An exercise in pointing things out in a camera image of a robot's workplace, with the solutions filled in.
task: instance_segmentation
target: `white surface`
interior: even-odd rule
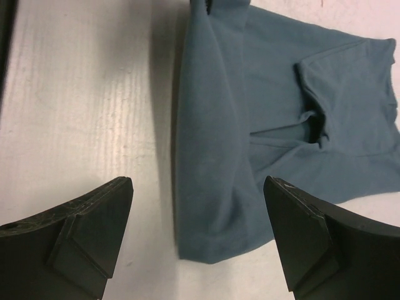
[[[0,118],[0,224],[130,176],[131,216],[105,300],[293,299],[273,242],[212,266],[176,259],[171,124],[188,2],[21,0]],[[398,0],[252,3],[400,41]],[[398,92],[400,64],[392,75]],[[343,206],[400,226],[399,194]]]

